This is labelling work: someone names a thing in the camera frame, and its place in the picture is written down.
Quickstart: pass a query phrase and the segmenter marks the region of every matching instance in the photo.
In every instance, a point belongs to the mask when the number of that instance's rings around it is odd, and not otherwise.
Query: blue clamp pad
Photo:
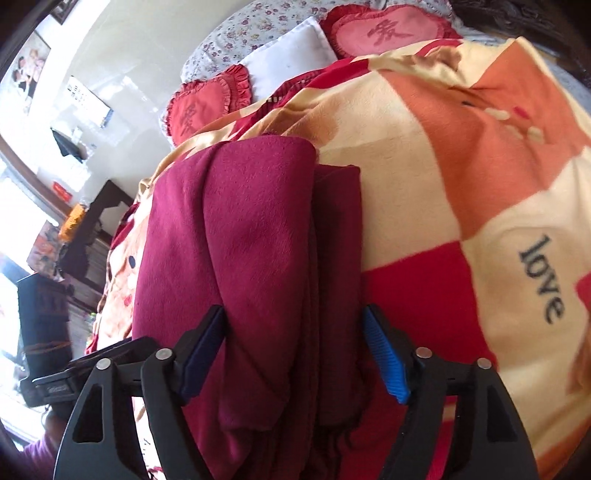
[[[201,325],[193,332],[200,330],[202,333],[198,335],[194,348],[188,352],[182,365],[183,373],[178,394],[185,403],[201,393],[209,369],[226,337],[224,309],[214,305],[202,320]]]
[[[412,351],[412,346],[404,336],[405,338],[398,339],[401,340],[404,351],[398,352],[393,345],[394,342],[388,338],[390,336],[391,339],[396,340],[394,337],[398,330],[387,325],[385,318],[380,321],[379,317],[381,316],[383,315],[376,306],[364,308],[363,335],[378,364],[386,390],[390,395],[396,397],[400,404],[406,405],[411,394],[407,382],[407,369],[412,368],[412,364],[408,363],[410,360],[404,361],[404,359],[410,359],[408,350]]]

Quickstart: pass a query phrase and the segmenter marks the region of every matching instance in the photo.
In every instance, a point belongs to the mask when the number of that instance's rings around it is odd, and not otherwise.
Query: red sign
[[[53,191],[57,193],[57,196],[61,198],[64,202],[70,203],[72,200],[72,194],[68,192],[64,187],[62,187],[58,182],[53,182],[52,185]]]

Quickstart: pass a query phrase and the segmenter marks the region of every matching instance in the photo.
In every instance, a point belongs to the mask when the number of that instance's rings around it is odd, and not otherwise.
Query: person's hand
[[[55,452],[60,448],[61,439],[66,431],[66,425],[67,423],[58,417],[53,410],[50,410],[45,416],[43,426]]]

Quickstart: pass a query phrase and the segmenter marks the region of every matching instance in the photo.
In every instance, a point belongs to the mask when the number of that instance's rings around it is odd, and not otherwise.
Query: folded cloth
[[[223,142],[154,186],[133,335],[173,346],[224,305],[225,345],[184,409],[217,480],[325,478],[361,410],[359,169],[316,157],[300,138]]]

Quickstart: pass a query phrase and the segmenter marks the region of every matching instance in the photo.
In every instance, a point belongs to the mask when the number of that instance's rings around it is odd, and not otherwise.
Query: red heart pillow
[[[333,8],[320,25],[343,58],[379,54],[425,40],[461,38],[447,20],[414,5],[386,10],[344,5]]]
[[[168,104],[168,136],[179,146],[207,124],[250,104],[251,86],[244,65],[232,65],[205,82],[184,83]]]

